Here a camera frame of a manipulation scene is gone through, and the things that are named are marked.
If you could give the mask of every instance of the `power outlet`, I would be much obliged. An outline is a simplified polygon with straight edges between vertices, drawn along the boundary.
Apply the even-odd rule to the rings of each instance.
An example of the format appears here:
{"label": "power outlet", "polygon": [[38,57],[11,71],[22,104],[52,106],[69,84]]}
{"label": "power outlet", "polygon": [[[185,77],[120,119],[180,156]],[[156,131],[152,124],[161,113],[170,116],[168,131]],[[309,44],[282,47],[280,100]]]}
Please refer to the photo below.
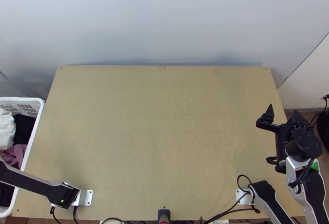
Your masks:
{"label": "power outlet", "polygon": [[323,99],[323,98],[326,97],[327,95],[329,95],[329,92],[327,92],[326,94],[324,94],[323,96],[321,96],[319,99]]}

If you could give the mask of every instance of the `wooden tabletop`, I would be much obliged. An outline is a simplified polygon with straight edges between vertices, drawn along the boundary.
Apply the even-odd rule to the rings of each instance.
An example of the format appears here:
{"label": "wooden tabletop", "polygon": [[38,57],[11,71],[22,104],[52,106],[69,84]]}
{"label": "wooden tabletop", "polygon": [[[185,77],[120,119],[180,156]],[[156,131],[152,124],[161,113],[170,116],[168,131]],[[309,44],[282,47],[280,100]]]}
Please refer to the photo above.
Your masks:
{"label": "wooden tabletop", "polygon": [[[269,181],[288,214],[302,215],[265,161],[276,154],[274,134],[255,127],[270,103],[274,122],[286,122],[265,67],[60,67],[26,172],[92,189],[79,219],[156,220],[164,206],[173,220],[208,219],[235,203],[239,174]],[[51,218],[49,209],[20,190],[13,215]],[[56,215],[72,219],[72,209]]]}

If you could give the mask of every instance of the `wire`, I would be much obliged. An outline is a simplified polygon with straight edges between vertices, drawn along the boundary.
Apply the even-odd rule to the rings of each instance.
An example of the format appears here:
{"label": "wire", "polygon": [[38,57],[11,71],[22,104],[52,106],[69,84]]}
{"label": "wire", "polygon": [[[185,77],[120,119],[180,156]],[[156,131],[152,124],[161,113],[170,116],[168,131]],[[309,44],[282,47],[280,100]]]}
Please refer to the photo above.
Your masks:
{"label": "wire", "polygon": [[306,168],[300,174],[298,179],[296,179],[294,182],[291,182],[291,183],[288,184],[291,188],[295,188],[297,185],[299,185],[302,182],[302,180],[308,175],[313,162],[314,162],[314,159],[310,159],[310,161],[308,162]]}
{"label": "wire", "polygon": [[109,221],[109,220],[116,220],[116,221],[118,221],[118,222],[122,222],[122,220],[120,220],[120,219],[118,219],[118,218],[110,217],[110,218],[107,218],[106,220],[104,220],[104,221],[102,222],[102,224],[104,224],[105,222],[107,222],[107,221]]}
{"label": "wire", "polygon": [[78,206],[74,206],[74,209],[73,209],[73,220],[74,220],[75,224],[79,224],[78,221],[75,218],[75,213],[76,213],[77,208],[78,208]]}
{"label": "wire", "polygon": [[293,217],[293,219],[295,220],[295,222],[297,222],[298,224],[301,224],[295,217]]}
{"label": "wire", "polygon": [[218,214],[218,215],[215,215],[214,217],[212,217],[212,218],[210,218],[209,220],[207,220],[204,224],[208,224],[208,223],[210,223],[210,222],[213,222],[213,221],[215,221],[215,220],[217,220],[217,219],[223,217],[224,215],[228,215],[228,214],[230,214],[230,213],[238,212],[238,211],[253,210],[253,211],[255,211],[257,214],[260,213],[260,210],[256,209],[256,208],[254,207],[254,205],[252,205],[251,208],[249,208],[249,209],[231,210],[231,209],[233,209],[233,208],[234,208],[234,207],[240,202],[240,200],[241,200],[244,196],[246,196],[246,195],[248,195],[248,194],[250,194],[250,192],[247,192],[247,193],[243,194],[242,197],[240,197],[240,198],[238,199],[238,201],[236,201],[236,203],[235,203],[231,208],[229,208],[228,210],[224,211],[223,213],[220,213],[220,214]]}
{"label": "wire", "polygon": [[50,214],[53,215],[54,220],[58,223],[58,224],[62,224],[55,216],[55,207],[52,206],[50,209]]}
{"label": "wire", "polygon": [[267,162],[268,164],[271,164],[271,165],[274,165],[274,166],[276,166],[276,165],[278,164],[278,161],[277,161],[276,156],[270,156],[270,157],[267,157],[267,158],[266,158],[266,162]]}
{"label": "wire", "polygon": [[249,183],[250,183],[250,184],[251,184],[251,180],[250,180],[250,178],[248,178],[248,177],[245,176],[244,174],[240,174],[240,175],[238,176],[237,180],[236,180],[236,182],[237,182],[238,187],[240,188],[240,190],[243,191],[243,192],[247,192],[247,193],[249,193],[248,191],[242,189],[241,186],[239,185],[239,179],[240,179],[241,177],[245,177],[245,178],[247,178],[247,180],[249,180]]}
{"label": "wire", "polygon": [[314,124],[312,124],[312,122],[313,122],[313,120],[315,119],[315,117],[324,114],[324,112],[326,111],[326,108],[327,108],[327,106],[328,106],[327,97],[323,97],[323,99],[324,99],[325,102],[326,102],[326,106],[324,107],[324,109],[323,109],[323,111],[322,111],[321,113],[316,114],[316,115],[312,118],[312,120],[311,120],[311,122],[310,122],[311,125],[315,125],[315,124],[317,123],[317,121],[319,120],[319,118],[318,118],[317,121],[316,121]]}

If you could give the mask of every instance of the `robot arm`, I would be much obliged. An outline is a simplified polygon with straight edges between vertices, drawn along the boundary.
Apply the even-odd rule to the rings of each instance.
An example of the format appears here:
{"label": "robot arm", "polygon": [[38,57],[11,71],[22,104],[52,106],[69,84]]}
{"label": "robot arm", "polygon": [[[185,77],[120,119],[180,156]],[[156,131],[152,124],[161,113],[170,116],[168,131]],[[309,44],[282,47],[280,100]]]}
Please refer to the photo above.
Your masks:
{"label": "robot arm", "polygon": [[[272,124],[273,118],[271,104],[257,120],[256,126],[275,133],[275,170],[286,174],[287,187],[293,198],[302,206],[307,223],[329,224],[324,207],[326,191],[316,159],[322,155],[322,145],[314,134],[313,126],[296,110],[285,124]],[[252,185],[251,189],[257,195],[257,189]]]}
{"label": "robot arm", "polygon": [[30,192],[43,195],[54,207],[68,209],[72,206],[90,205],[93,191],[83,190],[66,182],[45,181],[12,166],[0,157],[0,181]]}

